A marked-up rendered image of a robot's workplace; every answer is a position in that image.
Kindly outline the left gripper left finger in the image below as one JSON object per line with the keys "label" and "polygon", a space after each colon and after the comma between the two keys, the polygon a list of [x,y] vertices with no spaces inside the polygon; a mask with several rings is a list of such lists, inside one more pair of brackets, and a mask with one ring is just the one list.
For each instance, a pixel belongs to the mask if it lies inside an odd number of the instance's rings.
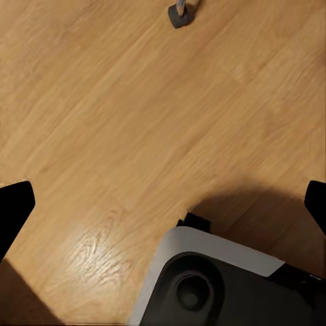
{"label": "left gripper left finger", "polygon": [[0,262],[35,208],[30,181],[0,188]]}

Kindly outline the swivel chair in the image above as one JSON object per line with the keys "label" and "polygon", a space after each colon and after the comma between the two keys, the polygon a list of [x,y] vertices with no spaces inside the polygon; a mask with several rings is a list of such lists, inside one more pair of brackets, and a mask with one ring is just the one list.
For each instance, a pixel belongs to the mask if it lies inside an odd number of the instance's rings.
{"label": "swivel chair", "polygon": [[176,0],[176,3],[168,8],[168,15],[173,28],[178,28],[189,22],[185,0]]}

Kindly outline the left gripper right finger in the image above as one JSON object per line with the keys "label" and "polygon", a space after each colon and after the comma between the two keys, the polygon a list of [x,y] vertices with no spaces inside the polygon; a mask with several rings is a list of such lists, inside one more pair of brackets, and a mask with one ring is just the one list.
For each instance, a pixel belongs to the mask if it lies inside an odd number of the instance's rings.
{"label": "left gripper right finger", "polygon": [[326,183],[310,181],[304,202],[306,208],[326,235]]}

